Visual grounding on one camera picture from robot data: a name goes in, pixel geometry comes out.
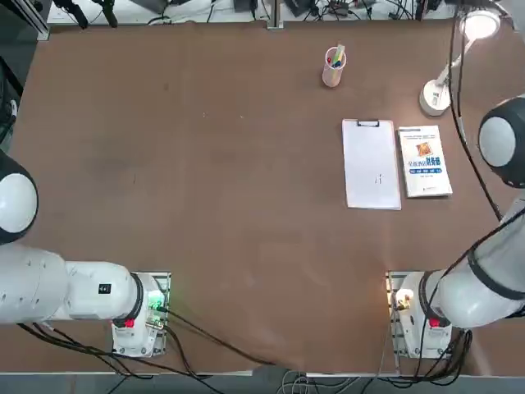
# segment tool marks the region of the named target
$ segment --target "robotic arm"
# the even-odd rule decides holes
[[[64,261],[13,244],[39,206],[30,174],[0,151],[0,323],[111,320],[113,351],[137,357],[164,352],[162,318],[169,274],[130,273],[106,262]],[[165,282],[161,289],[160,282]]]
[[[525,95],[486,114],[478,143],[486,164],[506,185],[525,189]],[[419,357],[425,320],[422,356],[436,358],[447,347],[453,326],[484,326],[523,310],[524,213],[525,190],[502,219],[503,228],[468,253],[450,273],[414,272],[404,279],[396,302],[409,356]]]

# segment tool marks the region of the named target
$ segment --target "wooden table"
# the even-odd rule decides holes
[[[65,259],[169,270],[172,307],[286,367],[375,373],[389,317],[385,272],[447,267],[497,224],[450,114],[429,119],[418,106],[449,41],[447,21],[52,34],[34,56],[12,150],[40,193],[24,243]],[[322,86],[322,58],[338,42],[349,61],[332,90]],[[507,28],[472,48],[469,138],[490,108],[525,90],[524,64]],[[340,123],[351,117],[438,124],[454,194],[403,196],[399,212],[347,209]],[[515,190],[481,167],[506,208]],[[525,375],[524,324],[475,330],[465,373]],[[59,327],[109,347],[106,322]],[[178,332],[199,371],[255,366]],[[106,370],[15,327],[0,335],[13,349],[2,371]],[[157,361],[182,369],[173,349]],[[383,371],[394,370],[389,341]]]

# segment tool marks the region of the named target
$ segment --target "white desk lamp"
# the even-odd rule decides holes
[[[472,11],[469,12],[459,29],[465,34],[467,43],[465,45],[465,54],[472,47],[477,39],[486,39],[494,35],[500,28],[500,18],[490,11]],[[452,62],[452,68],[461,63],[461,54]],[[419,104],[421,109],[431,117],[438,117],[450,106],[449,95],[449,68],[448,65],[440,73],[436,80],[429,80],[421,94],[419,95]]]

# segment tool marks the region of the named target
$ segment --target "white clipboard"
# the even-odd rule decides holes
[[[343,151],[348,207],[401,209],[392,122],[344,119]]]

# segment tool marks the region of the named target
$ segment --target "pen holder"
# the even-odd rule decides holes
[[[322,70],[322,81],[329,88],[335,88],[341,81],[343,68],[346,66],[346,53],[343,53],[343,59],[339,67],[332,67],[328,59],[332,59],[336,55],[337,47],[332,47],[326,51],[325,66]]]

